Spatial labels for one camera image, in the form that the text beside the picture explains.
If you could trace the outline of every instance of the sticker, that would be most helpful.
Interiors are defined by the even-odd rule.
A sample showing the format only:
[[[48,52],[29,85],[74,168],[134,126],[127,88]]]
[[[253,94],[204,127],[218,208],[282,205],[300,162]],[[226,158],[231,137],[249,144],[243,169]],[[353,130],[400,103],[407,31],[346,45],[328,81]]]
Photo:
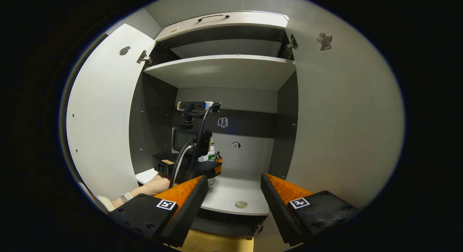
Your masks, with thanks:
[[[310,203],[306,201],[306,199],[304,198],[296,199],[296,200],[290,201],[289,203],[291,203],[294,209],[300,209],[303,206],[310,205]]]
[[[219,118],[219,119],[218,119],[218,122],[217,122],[217,125],[218,125],[219,127],[223,127],[223,128],[227,127],[227,126],[228,126],[228,119],[227,119],[227,117]]]
[[[175,33],[176,31],[178,31],[178,27],[175,27],[170,33]]]
[[[217,151],[217,153],[215,154],[215,160],[217,159],[222,159],[222,156],[220,155],[220,151]]]
[[[333,35],[326,36],[324,32],[321,32],[319,34],[319,37],[317,38],[318,44],[320,44],[320,52],[322,51],[329,51],[333,47],[331,47],[331,42],[333,42]]]
[[[124,56],[125,54],[129,52],[129,49],[130,49],[130,46],[127,46],[125,48],[122,48],[118,53],[120,56]]]
[[[173,165],[174,163],[172,163],[171,161],[169,160],[162,160],[164,163],[167,163],[168,165]]]
[[[239,149],[240,147],[241,147],[241,145],[240,145],[240,143],[238,143],[238,142],[233,142],[233,143],[231,143],[231,149],[232,149],[232,150],[237,150],[237,149]]]
[[[167,209],[167,210],[172,210],[175,206],[175,204],[177,204],[175,201],[166,201],[166,200],[162,200],[159,204],[157,204],[156,206],[158,208],[161,208],[161,209]]]
[[[248,206],[248,203],[246,201],[237,201],[235,203],[235,207],[237,207],[238,209],[244,209]]]

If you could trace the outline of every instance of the human arm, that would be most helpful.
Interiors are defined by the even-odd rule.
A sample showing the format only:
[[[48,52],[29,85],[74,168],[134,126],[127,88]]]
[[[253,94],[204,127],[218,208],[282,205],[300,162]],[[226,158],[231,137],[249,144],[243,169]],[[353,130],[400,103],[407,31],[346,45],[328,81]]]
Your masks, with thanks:
[[[134,197],[141,193],[149,196],[155,196],[156,194],[159,194],[167,190],[167,188],[169,187],[169,183],[169,179],[164,178],[158,174],[154,176],[154,178],[147,182],[145,185],[130,191],[130,194]],[[124,202],[121,200],[121,198],[118,198],[117,200],[112,201],[112,204],[117,208],[124,204]]]

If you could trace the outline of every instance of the door hinge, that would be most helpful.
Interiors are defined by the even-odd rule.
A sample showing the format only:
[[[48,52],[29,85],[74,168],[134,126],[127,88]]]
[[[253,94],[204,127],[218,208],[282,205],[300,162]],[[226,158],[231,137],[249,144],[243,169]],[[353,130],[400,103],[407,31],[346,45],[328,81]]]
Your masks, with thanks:
[[[261,224],[258,224],[258,234],[264,230],[264,227]]]
[[[299,44],[296,41],[296,37],[294,33],[291,33],[291,43],[286,44],[285,53],[283,54],[283,58],[291,59],[293,57],[293,49],[297,49]]]
[[[142,54],[140,54],[140,57],[137,60],[137,63],[141,63],[142,61],[145,61],[144,66],[147,67],[147,68],[154,65],[153,60],[151,59],[151,57],[146,55],[146,51],[143,51]]]

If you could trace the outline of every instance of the gray wall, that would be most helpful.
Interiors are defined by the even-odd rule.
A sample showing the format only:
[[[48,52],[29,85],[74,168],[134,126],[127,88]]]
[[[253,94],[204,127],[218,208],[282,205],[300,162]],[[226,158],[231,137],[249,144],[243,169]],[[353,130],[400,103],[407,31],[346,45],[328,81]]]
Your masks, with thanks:
[[[294,73],[278,90],[278,119],[268,173],[285,179],[293,159],[296,142],[299,94]]]
[[[219,39],[172,48],[180,58],[222,54],[242,54],[277,57],[281,42],[258,39]]]
[[[140,74],[129,120],[130,156],[135,174],[153,168],[153,155],[170,152],[172,101],[176,93],[176,87],[144,72]]]
[[[194,88],[178,89],[175,103],[180,101],[221,102],[221,108],[276,113],[277,92],[251,89]],[[224,158],[220,177],[259,180],[267,172],[272,156],[273,138],[214,133],[215,149]],[[241,147],[232,150],[232,142]]]

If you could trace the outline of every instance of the black cable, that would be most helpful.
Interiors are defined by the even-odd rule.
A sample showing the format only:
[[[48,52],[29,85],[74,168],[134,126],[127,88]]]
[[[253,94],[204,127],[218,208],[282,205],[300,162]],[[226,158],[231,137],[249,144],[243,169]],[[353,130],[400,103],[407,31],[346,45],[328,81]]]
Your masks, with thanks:
[[[185,177],[183,178],[182,180],[182,183],[184,183],[187,179],[188,179],[188,176],[190,176],[190,173],[191,173],[191,170],[193,168],[193,164],[195,163],[195,160],[198,160],[196,158],[196,156],[198,155],[198,152],[199,152],[199,148],[201,148],[201,136],[203,134],[203,129],[204,129],[204,124],[205,124],[205,117],[207,116],[207,114],[209,113],[209,111],[212,109],[213,105],[211,105],[205,112],[204,114],[204,117],[203,117],[203,122],[201,123],[201,128],[200,128],[200,132],[198,134],[198,140],[197,140],[197,144],[196,144],[196,147],[195,147],[195,150],[193,151],[193,157],[191,159],[191,162],[190,162],[190,167],[188,168],[188,171],[187,173],[185,174]]]
[[[177,160],[175,160],[175,164],[174,164],[174,168],[172,169],[172,173],[170,173],[170,183],[169,183],[169,188],[172,188],[172,185],[174,184],[174,175],[175,175],[175,170],[177,169],[177,166],[180,166],[178,164],[179,160],[180,160],[180,156],[182,156],[182,153],[185,151],[185,148],[187,148],[188,145],[190,145],[190,143],[192,143],[193,141],[195,141],[195,137],[191,138],[183,147],[182,149],[180,150],[180,153],[178,153],[178,156],[177,156]]]

